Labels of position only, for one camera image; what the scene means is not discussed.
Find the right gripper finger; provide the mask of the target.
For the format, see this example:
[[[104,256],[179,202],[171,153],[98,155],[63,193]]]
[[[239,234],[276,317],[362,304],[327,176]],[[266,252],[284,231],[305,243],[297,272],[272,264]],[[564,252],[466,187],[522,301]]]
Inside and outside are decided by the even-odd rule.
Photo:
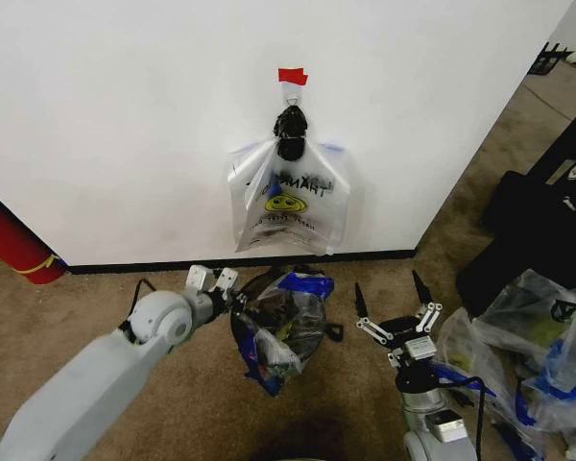
[[[354,291],[355,309],[358,316],[356,327],[366,332],[377,343],[388,344],[390,341],[390,333],[370,320],[366,302],[358,282],[354,283]]]
[[[412,277],[420,302],[420,307],[416,313],[416,318],[419,320],[416,332],[431,332],[441,317],[443,305],[433,300],[428,286],[422,281],[416,270],[412,271]]]

